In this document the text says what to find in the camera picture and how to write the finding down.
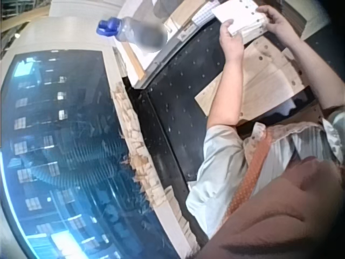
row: water bottle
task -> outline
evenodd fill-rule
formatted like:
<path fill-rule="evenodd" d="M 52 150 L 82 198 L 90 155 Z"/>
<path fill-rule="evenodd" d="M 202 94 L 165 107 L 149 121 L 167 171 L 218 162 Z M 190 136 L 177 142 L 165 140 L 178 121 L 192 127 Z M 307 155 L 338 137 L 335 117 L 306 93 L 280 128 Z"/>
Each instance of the water bottle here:
<path fill-rule="evenodd" d="M 145 52 L 157 52 L 167 43 L 168 33 L 163 24 L 148 24 L 131 17 L 101 20 L 97 33 L 107 37 L 115 36 L 120 42 L 131 42 Z"/>

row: shirt sleeve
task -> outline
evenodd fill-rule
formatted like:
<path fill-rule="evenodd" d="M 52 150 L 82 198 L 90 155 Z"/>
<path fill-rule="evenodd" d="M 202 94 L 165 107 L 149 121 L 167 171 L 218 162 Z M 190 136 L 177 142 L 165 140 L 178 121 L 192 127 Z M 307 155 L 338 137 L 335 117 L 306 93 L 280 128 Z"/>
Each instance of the shirt sleeve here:
<path fill-rule="evenodd" d="M 186 204 L 210 237 L 217 230 L 247 170 L 243 142 L 229 126 L 210 128 L 204 142 L 204 161 Z"/>
<path fill-rule="evenodd" d="M 345 106 L 340 107 L 323 121 L 328 142 L 340 163 L 345 163 Z"/>

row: dotted tie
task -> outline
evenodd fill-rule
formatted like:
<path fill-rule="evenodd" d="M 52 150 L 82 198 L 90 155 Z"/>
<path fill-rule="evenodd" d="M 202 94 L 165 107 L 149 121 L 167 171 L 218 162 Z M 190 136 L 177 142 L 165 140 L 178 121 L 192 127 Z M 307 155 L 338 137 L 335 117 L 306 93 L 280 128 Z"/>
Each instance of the dotted tie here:
<path fill-rule="evenodd" d="M 266 136 L 259 142 L 249 168 L 240 184 L 236 190 L 233 199 L 231 201 L 230 207 L 227 209 L 225 216 L 222 221 L 222 225 L 234 213 L 244 202 L 246 202 L 253 193 L 255 185 L 260 176 L 261 169 L 266 160 L 268 152 L 271 148 L 272 133 L 266 131 Z"/>

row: person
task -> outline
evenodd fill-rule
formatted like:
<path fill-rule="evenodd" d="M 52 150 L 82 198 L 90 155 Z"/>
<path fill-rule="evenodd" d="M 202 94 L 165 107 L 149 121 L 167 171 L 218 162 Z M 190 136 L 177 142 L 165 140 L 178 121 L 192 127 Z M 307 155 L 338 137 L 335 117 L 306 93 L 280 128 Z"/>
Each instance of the person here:
<path fill-rule="evenodd" d="M 213 100 L 204 161 L 186 201 L 210 238 L 203 258 L 308 258 L 325 239 L 343 201 L 345 84 L 271 6 L 258 12 L 291 50 L 328 120 L 266 127 L 242 139 L 243 40 L 220 28 L 223 75 Z"/>

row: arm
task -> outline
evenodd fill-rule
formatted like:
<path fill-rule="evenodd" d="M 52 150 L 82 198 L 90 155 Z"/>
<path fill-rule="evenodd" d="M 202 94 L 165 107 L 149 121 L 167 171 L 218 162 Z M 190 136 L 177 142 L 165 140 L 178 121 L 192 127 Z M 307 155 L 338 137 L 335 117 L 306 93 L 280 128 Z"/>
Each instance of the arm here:
<path fill-rule="evenodd" d="M 243 55 L 242 36 L 231 37 L 228 28 L 233 20 L 220 27 L 220 44 L 225 54 L 225 66 L 215 98 L 212 102 L 207 129 L 216 125 L 235 126 L 242 104 Z"/>
<path fill-rule="evenodd" d="M 271 6 L 261 6 L 258 12 L 271 20 L 268 31 L 274 33 L 288 47 L 310 81 L 311 88 L 322 108 L 345 105 L 345 84 L 325 61 L 293 30 L 290 23 Z"/>

